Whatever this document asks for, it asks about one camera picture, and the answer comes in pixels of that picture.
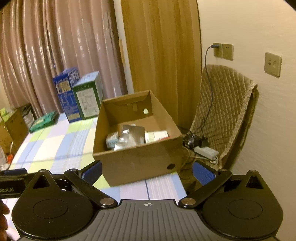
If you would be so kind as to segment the person's hand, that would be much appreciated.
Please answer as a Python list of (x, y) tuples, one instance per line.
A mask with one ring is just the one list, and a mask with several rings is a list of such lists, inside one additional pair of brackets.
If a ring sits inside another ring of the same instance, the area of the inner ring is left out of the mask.
[(8, 215), (10, 213), (10, 210), (6, 204), (3, 203), (2, 200), (0, 200), (0, 227), (1, 231), (6, 231), (8, 228), (8, 221), (5, 217), (5, 215)]

